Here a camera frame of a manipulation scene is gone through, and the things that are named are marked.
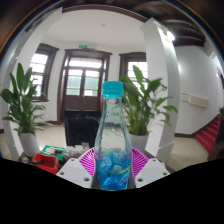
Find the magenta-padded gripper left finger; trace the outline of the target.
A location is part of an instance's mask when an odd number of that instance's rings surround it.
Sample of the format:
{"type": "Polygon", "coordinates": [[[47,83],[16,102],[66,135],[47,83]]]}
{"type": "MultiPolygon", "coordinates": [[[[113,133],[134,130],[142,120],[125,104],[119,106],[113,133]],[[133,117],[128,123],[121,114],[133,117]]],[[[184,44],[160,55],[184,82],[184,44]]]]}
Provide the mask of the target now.
{"type": "Polygon", "coordinates": [[[79,158],[70,158],[58,171],[57,176],[83,188],[91,188],[95,175],[94,149],[91,148],[79,158]]]}

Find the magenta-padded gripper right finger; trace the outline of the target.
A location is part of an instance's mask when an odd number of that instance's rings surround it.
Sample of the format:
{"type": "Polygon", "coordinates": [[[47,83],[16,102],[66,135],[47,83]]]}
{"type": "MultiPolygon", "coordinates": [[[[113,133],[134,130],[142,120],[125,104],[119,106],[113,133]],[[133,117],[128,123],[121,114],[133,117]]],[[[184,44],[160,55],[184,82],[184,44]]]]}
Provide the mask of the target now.
{"type": "Polygon", "coordinates": [[[129,177],[130,188],[140,188],[166,177],[170,172],[165,164],[157,158],[149,159],[138,149],[132,149],[131,174],[129,177]]]}

